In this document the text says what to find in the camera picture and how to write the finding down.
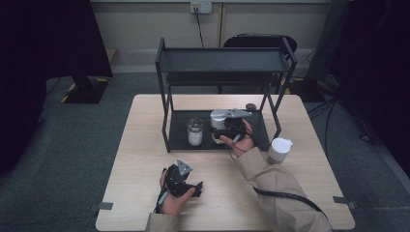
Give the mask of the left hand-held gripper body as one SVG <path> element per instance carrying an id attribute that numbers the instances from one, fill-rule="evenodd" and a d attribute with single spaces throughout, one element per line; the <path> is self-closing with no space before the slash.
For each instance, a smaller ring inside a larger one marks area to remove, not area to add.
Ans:
<path id="1" fill-rule="evenodd" d="M 176 164 L 172 164 L 167 168 L 164 181 L 174 196 L 180 197 L 191 188 L 191 185 L 186 183 L 191 172 L 192 167 L 181 159 L 177 159 Z"/>

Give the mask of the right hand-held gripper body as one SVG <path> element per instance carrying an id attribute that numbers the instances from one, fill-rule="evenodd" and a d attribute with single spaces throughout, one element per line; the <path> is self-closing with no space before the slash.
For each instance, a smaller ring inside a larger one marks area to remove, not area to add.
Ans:
<path id="1" fill-rule="evenodd" d="M 247 128 L 243 121 L 244 118 L 250 117 L 251 112 L 242 109 L 216 109 L 211 112 L 211 118 L 224 117 L 224 124 L 228 131 L 227 137 L 232 140 L 241 140 L 247 134 Z"/>

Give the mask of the yellow grain glass jar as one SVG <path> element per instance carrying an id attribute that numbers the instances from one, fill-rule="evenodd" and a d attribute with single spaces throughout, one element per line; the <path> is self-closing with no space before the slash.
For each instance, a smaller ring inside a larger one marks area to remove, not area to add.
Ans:
<path id="1" fill-rule="evenodd" d="M 217 130 L 226 130 L 226 126 L 224 124 L 224 117 L 217 117 L 211 118 L 211 128 L 215 128 Z M 221 140 L 214 140 L 217 144 L 222 144 Z"/>

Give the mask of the white paper cup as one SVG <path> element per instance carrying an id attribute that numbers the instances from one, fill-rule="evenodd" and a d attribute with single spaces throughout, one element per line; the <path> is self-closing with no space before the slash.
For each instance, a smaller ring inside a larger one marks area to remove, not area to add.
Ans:
<path id="1" fill-rule="evenodd" d="M 290 139 L 281 137 L 275 138 L 271 142 L 271 146 L 268 152 L 270 163 L 282 163 L 290 152 L 292 146 L 293 142 Z"/>

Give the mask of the black metal two-tier rack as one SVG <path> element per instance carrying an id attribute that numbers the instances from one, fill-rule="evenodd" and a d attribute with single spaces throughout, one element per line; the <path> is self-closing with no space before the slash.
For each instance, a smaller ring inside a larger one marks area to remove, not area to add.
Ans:
<path id="1" fill-rule="evenodd" d="M 278 108 L 284 90 L 296 68 L 297 59 L 286 38 L 278 47 L 176 48 L 160 41 L 155 66 L 164 111 L 162 136 L 167 151 L 191 150 L 186 122 L 192 117 L 204 121 L 199 150 L 221 150 L 213 140 L 209 109 L 177 110 L 173 106 L 173 86 L 260 86 L 262 104 L 272 111 L 276 132 L 281 133 Z"/>

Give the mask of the person's right hand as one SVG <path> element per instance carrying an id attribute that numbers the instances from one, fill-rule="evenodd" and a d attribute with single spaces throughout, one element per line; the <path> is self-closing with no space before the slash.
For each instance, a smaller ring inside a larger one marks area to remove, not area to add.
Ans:
<path id="1" fill-rule="evenodd" d="M 252 127 L 248 121 L 244 120 L 244 123 L 247 128 L 247 134 L 242 140 L 234 142 L 231 138 L 225 135 L 220 136 L 220 140 L 231 148 L 231 150 L 237 158 L 255 147 L 255 143 L 253 141 Z"/>

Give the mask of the person's left hand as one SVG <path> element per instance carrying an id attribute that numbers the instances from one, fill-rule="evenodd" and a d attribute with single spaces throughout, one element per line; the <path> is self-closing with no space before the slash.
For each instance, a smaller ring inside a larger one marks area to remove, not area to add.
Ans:
<path id="1" fill-rule="evenodd" d="M 157 212 L 165 215 L 178 217 L 185 204 L 192 198 L 195 193 L 195 188 L 190 188 L 184 195 L 175 197 L 172 194 L 168 194 L 157 207 Z"/>

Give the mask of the clear lid jar white powder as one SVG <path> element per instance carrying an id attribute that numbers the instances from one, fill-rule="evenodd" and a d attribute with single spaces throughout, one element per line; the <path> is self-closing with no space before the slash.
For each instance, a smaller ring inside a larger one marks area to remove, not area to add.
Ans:
<path id="1" fill-rule="evenodd" d="M 188 142 L 191 146 L 199 146 L 203 139 L 203 121 L 201 118 L 190 118 L 187 122 Z"/>

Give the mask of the grey tape piece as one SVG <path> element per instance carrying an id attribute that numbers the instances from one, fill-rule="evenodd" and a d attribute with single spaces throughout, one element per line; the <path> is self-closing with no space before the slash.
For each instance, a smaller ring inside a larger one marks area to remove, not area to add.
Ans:
<path id="1" fill-rule="evenodd" d="M 91 211 L 99 211 L 99 210 L 111 210 L 113 207 L 113 203 L 111 202 L 100 202 L 96 204 L 92 204 L 90 206 Z"/>
<path id="2" fill-rule="evenodd" d="M 341 196 L 333 196 L 333 200 L 337 204 L 344 204 L 346 205 L 349 209 L 357 209 L 357 204 L 352 201 L 348 201 L 346 198 L 341 197 Z"/>

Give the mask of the black chair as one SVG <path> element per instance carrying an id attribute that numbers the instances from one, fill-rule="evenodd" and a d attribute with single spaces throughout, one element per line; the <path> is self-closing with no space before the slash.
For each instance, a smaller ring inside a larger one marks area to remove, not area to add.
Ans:
<path id="1" fill-rule="evenodd" d="M 292 52 L 297 49 L 297 42 L 285 35 L 245 33 L 238 34 L 226 40 L 223 47 L 280 47 L 286 39 Z"/>

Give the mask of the dark grey stand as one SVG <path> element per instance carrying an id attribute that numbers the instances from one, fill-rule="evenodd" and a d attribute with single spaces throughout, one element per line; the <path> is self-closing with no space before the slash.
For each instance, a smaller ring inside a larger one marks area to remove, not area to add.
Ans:
<path id="1" fill-rule="evenodd" d="M 329 93 L 336 93 L 340 87 L 330 74 L 330 68 L 337 51 L 344 23 L 348 15 L 349 0 L 332 0 L 319 42 L 307 70 L 307 78 Z"/>

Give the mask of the black stand base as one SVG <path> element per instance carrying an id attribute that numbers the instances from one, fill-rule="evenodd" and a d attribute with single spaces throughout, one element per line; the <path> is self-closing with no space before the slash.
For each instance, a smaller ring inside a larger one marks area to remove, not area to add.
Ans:
<path id="1" fill-rule="evenodd" d="M 61 103 L 98 104 L 109 81 L 110 79 L 105 77 L 92 77 L 88 89 L 78 88 L 75 84 L 72 84 L 62 98 Z"/>

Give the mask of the black curtain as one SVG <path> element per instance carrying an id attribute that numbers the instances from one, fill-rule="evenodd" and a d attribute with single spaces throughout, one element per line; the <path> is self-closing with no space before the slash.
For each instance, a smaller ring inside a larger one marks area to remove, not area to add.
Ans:
<path id="1" fill-rule="evenodd" d="M 90 0 L 0 0 L 0 175 L 19 162 L 50 78 L 111 77 Z"/>
<path id="2" fill-rule="evenodd" d="M 335 65 L 342 86 L 410 178 L 410 0 L 352 0 Z"/>

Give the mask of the white wall socket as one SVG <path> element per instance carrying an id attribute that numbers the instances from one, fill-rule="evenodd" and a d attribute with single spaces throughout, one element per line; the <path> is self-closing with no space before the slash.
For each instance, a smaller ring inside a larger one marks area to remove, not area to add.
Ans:
<path id="1" fill-rule="evenodd" d="M 192 14 L 209 15 L 212 12 L 211 2 L 191 2 L 190 12 Z"/>

